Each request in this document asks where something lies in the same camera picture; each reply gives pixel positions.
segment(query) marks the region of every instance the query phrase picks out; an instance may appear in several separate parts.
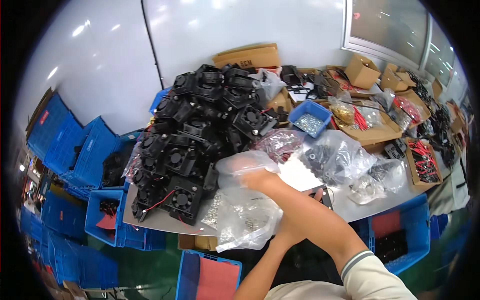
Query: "white wall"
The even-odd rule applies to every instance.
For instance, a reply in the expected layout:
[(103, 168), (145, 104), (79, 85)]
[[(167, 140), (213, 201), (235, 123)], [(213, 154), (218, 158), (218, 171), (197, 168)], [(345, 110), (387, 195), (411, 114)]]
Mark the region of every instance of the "white wall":
[(140, 1), (71, 0), (58, 12), (21, 81), (20, 128), (49, 87), (83, 125), (101, 115), (119, 134), (145, 127), (161, 86)]

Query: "gray work table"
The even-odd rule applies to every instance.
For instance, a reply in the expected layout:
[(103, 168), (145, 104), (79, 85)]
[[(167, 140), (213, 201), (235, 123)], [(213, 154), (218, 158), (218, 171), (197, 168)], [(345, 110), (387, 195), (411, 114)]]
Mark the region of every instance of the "gray work table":
[[(306, 138), (303, 144), (304, 150), (310, 148), (312, 142), (312, 138)], [(318, 180), (313, 173), (303, 165), (296, 154), (293, 154), (285, 164), (279, 165), (279, 167), (281, 170), (281, 179), (299, 191), (305, 191), (322, 184), (322, 182)], [(420, 195), (430, 188), (425, 186), (414, 186), (408, 167), (406, 168), (406, 173), (407, 182), (401, 191), (396, 194), (388, 192), (387, 198), (376, 199), (365, 205), (356, 204), (347, 197), (349, 191), (348, 187), (343, 189), (334, 187), (329, 188), (328, 192), (330, 199), (332, 200), (334, 211), (345, 221), (352, 222), (393, 208)], [(138, 190), (136, 186), (130, 185), (127, 195), (127, 203), (125, 205), (125, 213), (123, 214), (123, 222), (133, 224), (135, 226), (182, 234), (194, 234), (196, 231), (203, 228), (202, 231), (196, 232), (195, 235), (217, 235), (217, 231), (215, 229), (200, 222), (200, 220), (208, 211), (213, 199), (206, 199), (202, 201), (195, 226), (186, 225), (179, 220), (170, 217), (168, 212), (161, 209), (150, 210), (144, 221), (139, 223), (133, 217), (131, 208), (132, 203), (137, 195), (137, 191)]]

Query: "black wire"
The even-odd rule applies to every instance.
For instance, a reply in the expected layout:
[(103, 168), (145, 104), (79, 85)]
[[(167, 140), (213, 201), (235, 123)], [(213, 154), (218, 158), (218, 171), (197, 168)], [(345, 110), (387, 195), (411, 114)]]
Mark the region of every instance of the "black wire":
[(148, 23), (147, 23), (144, 0), (142, 0), (140, 4), (142, 5), (142, 13), (144, 14), (144, 21), (145, 21), (145, 27), (147, 29), (148, 40), (150, 41), (150, 46), (152, 47), (152, 53), (153, 53), (153, 59), (155, 60), (156, 71), (158, 72), (158, 78), (160, 80), (160, 85), (162, 86), (162, 90), (164, 90), (165, 87), (163, 86), (162, 75), (160, 74), (160, 66), (158, 65), (158, 60), (156, 59), (155, 47), (153, 46), (152, 36), (150, 35), (150, 28), (148, 27)]

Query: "metal window frame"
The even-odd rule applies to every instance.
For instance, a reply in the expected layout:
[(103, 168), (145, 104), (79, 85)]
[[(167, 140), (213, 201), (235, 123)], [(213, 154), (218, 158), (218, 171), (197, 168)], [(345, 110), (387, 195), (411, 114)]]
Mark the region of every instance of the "metal window frame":
[(415, 63), (409, 58), (395, 52), (387, 47), (378, 45), (368, 40), (351, 36), (352, 15), (353, 15), (353, 0), (344, 0), (344, 15), (343, 15), (343, 36), (340, 49), (353, 51), (359, 54), (374, 56), (381, 60), (390, 61), (399, 66), (409, 68), (419, 72), (419, 75), (425, 73), (425, 65), (427, 63), (430, 43), (432, 41), (432, 15), (427, 14), (427, 33), (425, 38), (425, 45), (423, 49), (420, 64)]

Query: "green floor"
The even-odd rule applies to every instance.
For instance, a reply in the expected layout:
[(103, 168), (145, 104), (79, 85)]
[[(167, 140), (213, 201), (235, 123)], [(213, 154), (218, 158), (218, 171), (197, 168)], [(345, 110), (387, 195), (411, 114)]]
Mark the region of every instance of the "green floor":
[[(446, 280), (448, 266), (442, 265), (442, 252), (467, 220), (468, 212), (462, 209), (451, 215), (451, 221), (442, 237), (432, 241), (430, 253), (400, 274), (400, 278), (415, 295), (421, 291), (432, 290)], [(165, 251), (143, 252), (132, 248), (113, 248), (92, 237), (88, 238), (88, 244), (101, 249), (103, 254), (119, 263), (120, 286), (136, 288), (125, 291), (125, 296), (129, 300), (175, 299), (181, 258), (181, 250), (177, 249), (176, 234), (167, 233)], [(249, 265), (248, 259), (243, 264), (245, 276), (253, 265)]]

